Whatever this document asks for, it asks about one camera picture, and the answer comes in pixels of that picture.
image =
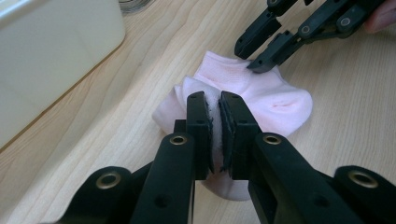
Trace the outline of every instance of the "sock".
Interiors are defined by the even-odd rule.
[[[203,184],[220,197],[234,201],[248,200],[250,196],[246,180],[232,180],[227,171],[220,171],[223,156],[218,100],[221,91],[240,95],[263,132],[287,136],[308,119],[312,110],[310,94],[288,84],[277,68],[255,74],[246,69],[248,64],[246,60],[224,58],[208,51],[195,75],[185,77],[181,85],[176,85],[152,115],[166,133],[171,133],[175,119],[186,118],[187,97],[197,91],[205,92],[209,116],[213,119],[215,173]]]

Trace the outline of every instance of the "table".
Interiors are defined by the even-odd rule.
[[[282,29],[295,31],[320,4],[301,2]],[[124,15],[123,43],[1,149],[0,223],[53,222],[94,171],[152,161],[164,137],[155,107],[207,50],[235,57],[236,39],[264,9],[257,0],[161,0]],[[316,169],[355,164],[396,183],[395,59],[393,26],[304,46],[280,66],[312,94],[312,115],[289,140]],[[200,183],[195,198],[194,223],[259,223],[250,201],[225,201]]]

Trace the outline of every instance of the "wooden table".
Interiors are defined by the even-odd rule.
[[[285,28],[319,2],[293,7],[281,18]],[[264,9],[257,0],[161,0],[125,15],[120,47],[2,149],[0,223],[53,222],[94,171],[152,161],[164,137],[151,119],[155,107],[207,50],[234,57],[236,39]],[[396,183],[395,59],[393,26],[304,46],[280,66],[312,94],[312,115],[289,140],[316,169],[333,175],[356,164]],[[194,221],[259,222],[251,202],[222,200],[199,183]]]

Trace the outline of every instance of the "pink cloth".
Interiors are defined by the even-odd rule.
[[[244,201],[250,198],[248,182],[232,180],[228,172],[221,172],[221,118],[218,100],[221,91],[240,95],[249,107],[263,132],[287,136],[309,117],[312,99],[307,91],[289,85],[277,68],[263,74],[246,69],[249,61],[229,59],[208,51],[193,77],[185,77],[159,104],[152,117],[166,133],[171,133],[175,119],[185,119],[187,97],[204,91],[209,116],[213,119],[212,153],[215,173],[203,184],[222,198]]]

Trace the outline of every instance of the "light wood tabletop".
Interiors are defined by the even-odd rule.
[[[153,110],[207,50],[236,58],[235,41],[264,2],[161,0],[124,15],[123,43],[2,148],[0,223],[54,222],[94,171],[133,172],[152,161],[165,136]],[[320,5],[302,2],[280,18],[282,29],[295,31]],[[314,168],[333,176],[355,164],[396,183],[395,59],[392,26],[304,46],[279,67],[312,95],[311,117],[288,138]],[[259,223],[251,201],[226,201],[196,185],[194,223]]]

